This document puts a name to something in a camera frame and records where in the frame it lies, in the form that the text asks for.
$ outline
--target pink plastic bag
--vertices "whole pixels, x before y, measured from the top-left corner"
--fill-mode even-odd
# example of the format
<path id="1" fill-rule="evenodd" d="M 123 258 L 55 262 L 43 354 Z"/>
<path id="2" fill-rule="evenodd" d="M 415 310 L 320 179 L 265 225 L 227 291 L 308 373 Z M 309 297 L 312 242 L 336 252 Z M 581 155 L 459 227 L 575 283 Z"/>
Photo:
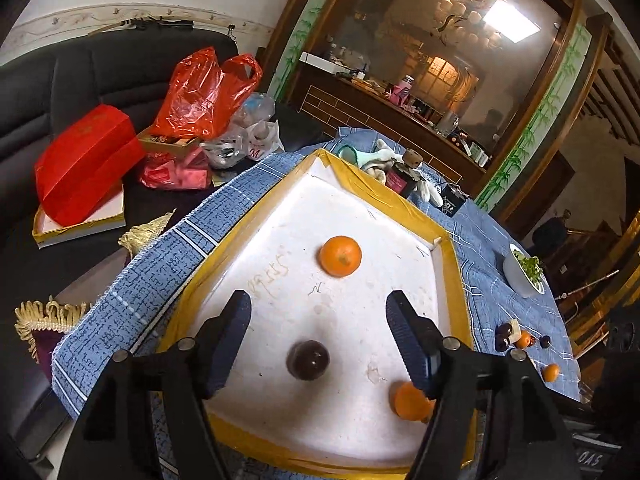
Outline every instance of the pink plastic bag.
<path id="1" fill-rule="evenodd" d="M 184 159 L 169 153 L 147 153 L 140 182 L 153 189 L 205 189 L 211 184 L 207 155 L 202 148 Z"/>
<path id="2" fill-rule="evenodd" d="M 261 78 L 262 69 L 250 54 L 227 59 L 220 67 L 213 47 L 194 52 L 175 67 L 153 129 L 165 137 L 215 139 Z"/>

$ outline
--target blue tablecloth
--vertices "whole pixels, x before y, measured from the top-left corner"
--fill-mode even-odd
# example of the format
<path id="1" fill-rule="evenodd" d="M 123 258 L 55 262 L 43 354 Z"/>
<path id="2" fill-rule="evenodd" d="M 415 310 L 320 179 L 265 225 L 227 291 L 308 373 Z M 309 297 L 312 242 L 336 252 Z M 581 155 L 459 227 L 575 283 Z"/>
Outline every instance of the blue tablecloth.
<path id="1" fill-rule="evenodd" d="M 198 266 L 236 222 L 305 155 L 322 147 L 335 151 L 343 143 L 370 152 L 378 138 L 384 139 L 396 152 L 404 152 L 402 146 L 373 130 L 341 128 L 338 138 L 324 145 L 271 155 L 207 198 L 134 258 L 54 351 L 53 389 L 72 417 L 79 415 L 102 368 L 117 349 L 126 348 L 138 355 L 155 351 L 177 299 Z M 431 168 L 423 171 L 434 183 L 444 182 Z M 495 327 L 515 318 L 535 336 L 551 336 L 549 349 L 535 346 L 528 353 L 538 368 L 550 362 L 558 363 L 561 374 L 550 387 L 578 399 L 578 365 L 548 286 L 545 285 L 543 296 L 523 300 L 506 283 L 501 269 L 509 243 L 513 242 L 509 235 L 471 200 L 466 201 L 454 218 L 422 202 L 415 193 L 411 200 L 447 229 L 454 242 L 475 349 L 494 353 Z M 165 478 L 176 478 L 162 403 L 157 397 L 153 414 L 163 473 Z M 223 449 L 232 475 L 304 477 Z"/>

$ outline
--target bottle with cork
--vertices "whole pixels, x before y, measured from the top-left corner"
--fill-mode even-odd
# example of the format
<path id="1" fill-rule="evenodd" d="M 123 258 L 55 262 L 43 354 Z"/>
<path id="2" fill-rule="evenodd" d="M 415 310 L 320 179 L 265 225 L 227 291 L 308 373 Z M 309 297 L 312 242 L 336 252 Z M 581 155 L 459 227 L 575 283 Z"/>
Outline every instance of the bottle with cork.
<path id="1" fill-rule="evenodd" d="M 386 172 L 385 185 L 393 189 L 398 195 L 407 198 L 418 186 L 422 176 L 416 168 L 422 164 L 422 156 L 414 150 L 406 150 L 402 155 L 402 162 L 396 160 Z"/>

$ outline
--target person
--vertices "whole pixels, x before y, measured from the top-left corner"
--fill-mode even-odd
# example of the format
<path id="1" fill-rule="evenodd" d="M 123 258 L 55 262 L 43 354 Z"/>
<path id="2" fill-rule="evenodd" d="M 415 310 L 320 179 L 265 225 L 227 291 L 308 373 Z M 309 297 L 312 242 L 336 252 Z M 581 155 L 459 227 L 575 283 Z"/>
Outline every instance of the person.
<path id="1" fill-rule="evenodd" d="M 471 124 L 463 128 L 469 136 L 480 144 L 486 151 L 495 146 L 500 139 L 498 128 L 502 122 L 502 113 L 495 108 L 491 108 L 482 123 Z"/>
<path id="2" fill-rule="evenodd" d="M 565 223 L 569 218 L 571 218 L 571 211 L 565 209 L 562 216 L 554 216 L 544 222 L 533 231 L 531 236 L 533 246 L 527 252 L 541 260 L 555 253 L 568 237 Z"/>

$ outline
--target sofa backrest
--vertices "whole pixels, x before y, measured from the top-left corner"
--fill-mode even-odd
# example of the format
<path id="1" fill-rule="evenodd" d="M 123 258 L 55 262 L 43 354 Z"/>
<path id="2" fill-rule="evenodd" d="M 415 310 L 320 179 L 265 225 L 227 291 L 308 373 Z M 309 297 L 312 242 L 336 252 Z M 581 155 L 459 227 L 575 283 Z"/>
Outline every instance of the sofa backrest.
<path id="1" fill-rule="evenodd" d="M 35 213 L 33 165 L 53 138 L 101 103 L 143 130 L 158 113 L 175 65 L 206 46 L 220 63 L 238 54 L 218 32 L 153 26 L 73 38 L 0 66 L 0 234 Z"/>

